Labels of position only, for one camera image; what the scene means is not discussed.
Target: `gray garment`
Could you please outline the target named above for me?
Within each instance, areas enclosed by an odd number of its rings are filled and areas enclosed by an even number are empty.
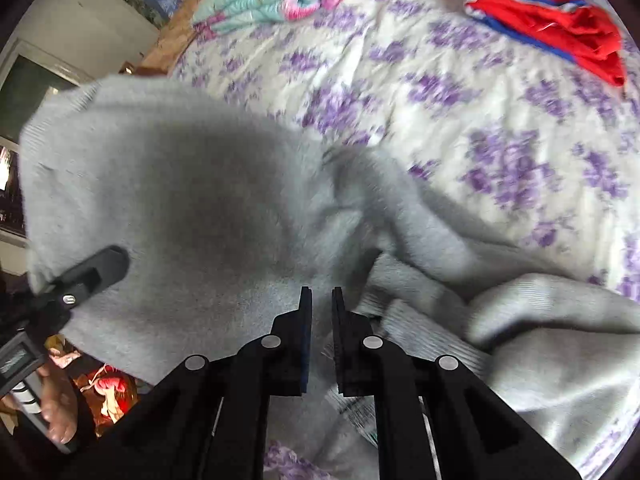
[[[338,478],[376,478],[377,457],[325,400],[337,285],[410,351],[458,345],[581,470],[640,405],[635,303],[539,274],[558,272],[489,243],[499,235],[382,150],[327,149],[178,82],[131,77],[45,102],[21,145],[32,287],[110,244],[131,256],[126,279],[65,328],[98,359],[155,383],[191,353],[234,354],[312,287],[309,393],[272,400],[269,436]]]

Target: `white wall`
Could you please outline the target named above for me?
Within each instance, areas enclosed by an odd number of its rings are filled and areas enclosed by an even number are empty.
[[[35,0],[0,53],[0,65],[20,39],[100,78],[117,73],[125,61],[137,64],[157,37],[158,30],[121,0]],[[25,273],[27,250],[0,232],[4,272]]]

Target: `bed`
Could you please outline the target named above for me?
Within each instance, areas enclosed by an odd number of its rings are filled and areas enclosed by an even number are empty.
[[[636,44],[606,0],[587,0],[623,35],[628,81],[615,89],[471,20],[462,1],[344,0],[213,40],[190,30],[185,6],[142,70],[161,59],[171,78],[301,135],[379,145],[505,241],[640,301]],[[620,420],[586,477],[639,416]]]

